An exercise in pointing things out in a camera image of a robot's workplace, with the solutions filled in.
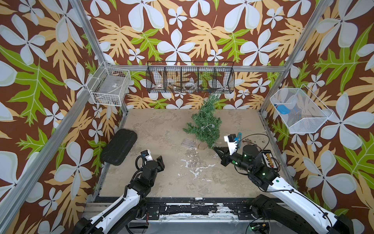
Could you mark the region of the small green christmas tree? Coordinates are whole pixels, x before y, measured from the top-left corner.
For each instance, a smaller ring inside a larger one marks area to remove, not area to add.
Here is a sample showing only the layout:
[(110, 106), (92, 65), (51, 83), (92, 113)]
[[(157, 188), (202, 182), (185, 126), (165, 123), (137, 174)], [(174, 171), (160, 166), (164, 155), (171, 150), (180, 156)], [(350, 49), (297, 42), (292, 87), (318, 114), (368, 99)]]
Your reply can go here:
[(220, 136), (220, 126), (222, 120), (215, 116), (215, 103), (219, 100), (216, 95), (210, 95), (199, 112), (191, 116), (192, 122), (187, 123), (183, 131), (194, 135), (200, 142), (207, 144), (208, 148), (213, 148)]

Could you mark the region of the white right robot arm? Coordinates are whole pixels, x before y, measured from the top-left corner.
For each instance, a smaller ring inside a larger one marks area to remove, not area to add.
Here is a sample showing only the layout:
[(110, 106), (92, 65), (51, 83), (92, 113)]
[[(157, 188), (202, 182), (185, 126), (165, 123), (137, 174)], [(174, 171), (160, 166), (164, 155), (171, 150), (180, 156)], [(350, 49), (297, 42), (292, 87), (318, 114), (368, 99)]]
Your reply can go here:
[(275, 220), (298, 234), (354, 233), (352, 220), (317, 205), (265, 165), (257, 145), (246, 145), (238, 153), (236, 144), (230, 142), (227, 147), (215, 147), (214, 151), (223, 166), (232, 164), (244, 170), (249, 180), (263, 191), (251, 204), (256, 218)]

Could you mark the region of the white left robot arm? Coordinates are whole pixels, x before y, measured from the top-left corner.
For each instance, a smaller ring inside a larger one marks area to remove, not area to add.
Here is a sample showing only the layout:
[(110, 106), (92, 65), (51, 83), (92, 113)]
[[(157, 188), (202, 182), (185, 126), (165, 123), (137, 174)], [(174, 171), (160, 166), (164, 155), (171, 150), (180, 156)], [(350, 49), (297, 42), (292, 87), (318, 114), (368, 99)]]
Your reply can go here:
[(91, 218), (82, 218), (74, 234), (132, 233), (133, 228), (149, 225), (152, 233), (156, 224), (172, 224), (172, 230), (184, 232), (188, 225), (228, 221), (230, 209), (221, 204), (161, 203), (148, 198), (159, 173), (164, 171), (162, 156), (154, 158), (150, 150), (141, 152), (135, 160), (137, 170), (124, 194)]

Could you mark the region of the clear plastic battery box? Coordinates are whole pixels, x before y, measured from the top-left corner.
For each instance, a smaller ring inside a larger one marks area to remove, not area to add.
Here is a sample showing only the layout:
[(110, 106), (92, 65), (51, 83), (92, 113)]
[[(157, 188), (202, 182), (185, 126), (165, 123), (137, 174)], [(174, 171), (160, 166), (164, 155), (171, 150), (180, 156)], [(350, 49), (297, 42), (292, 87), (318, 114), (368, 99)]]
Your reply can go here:
[(184, 146), (186, 148), (194, 148), (195, 147), (195, 141), (191, 140), (191, 139), (188, 139), (188, 138), (184, 138), (183, 141), (182, 141), (182, 146)]

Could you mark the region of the black oval case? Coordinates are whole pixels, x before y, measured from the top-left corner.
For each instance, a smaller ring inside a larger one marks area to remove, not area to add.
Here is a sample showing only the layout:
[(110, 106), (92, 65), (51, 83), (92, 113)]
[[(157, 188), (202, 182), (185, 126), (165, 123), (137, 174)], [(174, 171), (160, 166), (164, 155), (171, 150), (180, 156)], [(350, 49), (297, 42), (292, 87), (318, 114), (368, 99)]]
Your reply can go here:
[(137, 133), (135, 131), (119, 129), (103, 149), (101, 153), (103, 161), (114, 166), (121, 165), (136, 141)]

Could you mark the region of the black tray with parts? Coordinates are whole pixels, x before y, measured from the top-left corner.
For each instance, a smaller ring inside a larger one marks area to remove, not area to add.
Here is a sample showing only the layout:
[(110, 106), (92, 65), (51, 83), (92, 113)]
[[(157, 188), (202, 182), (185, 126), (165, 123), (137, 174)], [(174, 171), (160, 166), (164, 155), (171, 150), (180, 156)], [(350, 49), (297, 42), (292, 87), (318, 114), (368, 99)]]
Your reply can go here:
[(272, 168), (276, 172), (280, 171), (280, 162), (273, 156), (270, 150), (263, 150), (262, 155), (263, 155), (263, 163), (267, 167)]

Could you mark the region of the blue object in basket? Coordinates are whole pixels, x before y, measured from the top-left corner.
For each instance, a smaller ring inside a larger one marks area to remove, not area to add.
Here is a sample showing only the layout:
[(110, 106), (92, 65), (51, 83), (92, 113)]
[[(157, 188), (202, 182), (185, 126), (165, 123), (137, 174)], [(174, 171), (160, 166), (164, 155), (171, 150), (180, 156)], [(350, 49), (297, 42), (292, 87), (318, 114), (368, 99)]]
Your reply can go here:
[(289, 108), (287, 108), (285, 105), (277, 105), (276, 110), (281, 115), (288, 115), (291, 112), (291, 110)]

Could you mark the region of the small circuit board with leds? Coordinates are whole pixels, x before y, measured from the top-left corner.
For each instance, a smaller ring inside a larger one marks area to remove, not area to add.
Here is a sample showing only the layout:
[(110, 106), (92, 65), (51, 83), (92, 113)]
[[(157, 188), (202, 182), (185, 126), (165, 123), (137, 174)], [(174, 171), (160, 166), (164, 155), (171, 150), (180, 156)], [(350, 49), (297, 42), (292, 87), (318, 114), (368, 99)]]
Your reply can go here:
[(246, 229), (246, 234), (269, 234), (268, 224), (249, 224)]

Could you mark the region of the white hexagonal mesh basket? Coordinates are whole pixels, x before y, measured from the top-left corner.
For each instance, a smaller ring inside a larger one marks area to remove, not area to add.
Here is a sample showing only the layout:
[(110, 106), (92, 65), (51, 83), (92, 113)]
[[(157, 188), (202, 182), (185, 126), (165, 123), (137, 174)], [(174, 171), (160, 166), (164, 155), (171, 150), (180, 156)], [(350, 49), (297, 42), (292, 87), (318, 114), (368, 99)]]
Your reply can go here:
[(277, 105), (285, 105), (291, 110), (288, 115), (281, 115), (276, 110), (290, 134), (314, 134), (333, 115), (333, 111), (306, 85), (281, 88), (270, 98), (270, 102), (275, 110)]

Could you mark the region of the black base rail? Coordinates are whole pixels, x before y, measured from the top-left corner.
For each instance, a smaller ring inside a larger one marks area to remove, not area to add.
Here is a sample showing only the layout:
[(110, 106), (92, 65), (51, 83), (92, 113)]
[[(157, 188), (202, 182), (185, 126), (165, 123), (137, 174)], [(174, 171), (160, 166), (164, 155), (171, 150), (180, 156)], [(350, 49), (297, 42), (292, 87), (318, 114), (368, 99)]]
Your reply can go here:
[(252, 220), (250, 198), (145, 198), (125, 214), (115, 217), (130, 221), (161, 220), (165, 216), (187, 214), (188, 216), (208, 217), (215, 214), (233, 215), (234, 219)]

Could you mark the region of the left aluminium frame post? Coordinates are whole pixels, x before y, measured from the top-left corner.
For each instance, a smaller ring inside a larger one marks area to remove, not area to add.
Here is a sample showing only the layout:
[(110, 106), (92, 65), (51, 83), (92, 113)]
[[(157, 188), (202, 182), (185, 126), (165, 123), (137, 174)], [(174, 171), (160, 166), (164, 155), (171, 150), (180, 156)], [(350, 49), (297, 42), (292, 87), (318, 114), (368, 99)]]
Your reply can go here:
[[(94, 56), (96, 56), (97, 61), (99, 63), (98, 68), (102, 65), (117, 67), (116, 65), (110, 64), (105, 59), (103, 50), (100, 47), (100, 44), (98, 42), (98, 39), (97, 39), (96, 35), (94, 34), (93, 27), (92, 27), (90, 21), (87, 18), (87, 14), (85, 13), (82, 2), (81, 1), (69, 1), (69, 3), (72, 5), (73, 10), (76, 11), (78, 19), (81, 22), (83, 31), (84, 31), (84, 33), (87, 37), (87, 41), (91, 45), (92, 52), (93, 52)], [(123, 101), (123, 104), (122, 104), (122, 106), (120, 106), (120, 108), (121, 108), (122, 112), (124, 113), (124, 115), (128, 114), (128, 108), (125, 104), (125, 101)]]

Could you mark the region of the vertical aluminium frame post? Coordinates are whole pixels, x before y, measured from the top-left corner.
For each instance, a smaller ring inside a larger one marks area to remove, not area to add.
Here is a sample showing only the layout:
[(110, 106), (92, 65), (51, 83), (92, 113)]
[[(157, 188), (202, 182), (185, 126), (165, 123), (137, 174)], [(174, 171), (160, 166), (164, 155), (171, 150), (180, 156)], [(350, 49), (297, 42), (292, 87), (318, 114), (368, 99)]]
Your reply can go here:
[(311, 15), (309, 21), (307, 22), (304, 30), (302, 31), (301, 36), (297, 40), (295, 47), (293, 48), (289, 56), (289, 59), (285, 62), (283, 70), (279, 72), (279, 75), (277, 76), (274, 84), (272, 85), (268, 95), (264, 99), (264, 103), (262, 104), (260, 111), (259, 111), (260, 114), (262, 114), (263, 112), (267, 110), (270, 104), (270, 98), (277, 92), (281, 82), (285, 78), (287, 78), (287, 74), (288, 72), (290, 72), (291, 66), (295, 63), (297, 55), (305, 46), (309, 36), (311, 35), (312, 31), (315, 29), (316, 25), (319, 23), (319, 19), (323, 16), (330, 2), (331, 1), (328, 1), (328, 0), (319, 1), (313, 14)]

